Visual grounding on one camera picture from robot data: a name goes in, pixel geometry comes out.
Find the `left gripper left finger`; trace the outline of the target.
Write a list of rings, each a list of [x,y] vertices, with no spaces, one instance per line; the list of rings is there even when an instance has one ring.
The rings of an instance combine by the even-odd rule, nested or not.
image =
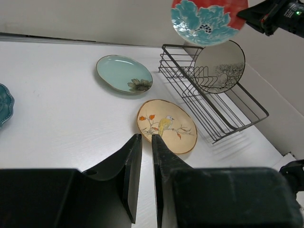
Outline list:
[[[142,163],[142,135],[83,172],[87,177],[84,205],[89,224],[134,224]]]

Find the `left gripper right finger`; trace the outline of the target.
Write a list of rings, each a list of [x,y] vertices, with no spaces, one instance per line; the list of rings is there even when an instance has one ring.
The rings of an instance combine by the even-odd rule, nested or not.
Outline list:
[[[163,139],[152,136],[157,227],[193,228],[194,169],[174,154]]]

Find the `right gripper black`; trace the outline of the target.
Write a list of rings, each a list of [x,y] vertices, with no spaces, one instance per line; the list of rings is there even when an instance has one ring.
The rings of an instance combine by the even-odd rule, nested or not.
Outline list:
[[[265,0],[238,12],[237,16],[266,36],[277,29],[304,36],[304,3],[300,0]]]

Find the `red plate blue flower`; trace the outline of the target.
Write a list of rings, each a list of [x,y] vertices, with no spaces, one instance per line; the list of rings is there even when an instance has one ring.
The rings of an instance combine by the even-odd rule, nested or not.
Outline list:
[[[247,8],[247,0],[174,0],[171,22],[185,41],[197,46],[213,46],[240,32],[245,20],[237,14]]]

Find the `grey tree plate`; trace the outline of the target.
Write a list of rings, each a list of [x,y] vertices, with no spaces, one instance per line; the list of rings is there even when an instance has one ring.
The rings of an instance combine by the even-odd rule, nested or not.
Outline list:
[[[195,60],[195,82],[206,93],[226,92],[241,79],[245,63],[245,54],[234,41],[205,47]]]

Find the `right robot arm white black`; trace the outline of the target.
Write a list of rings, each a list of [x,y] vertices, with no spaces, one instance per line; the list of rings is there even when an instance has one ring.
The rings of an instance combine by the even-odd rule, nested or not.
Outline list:
[[[241,10],[237,16],[254,30],[266,36],[282,29],[304,37],[304,3],[300,0],[264,0]],[[287,180],[293,195],[304,191],[304,161],[296,160],[281,167],[279,172]]]

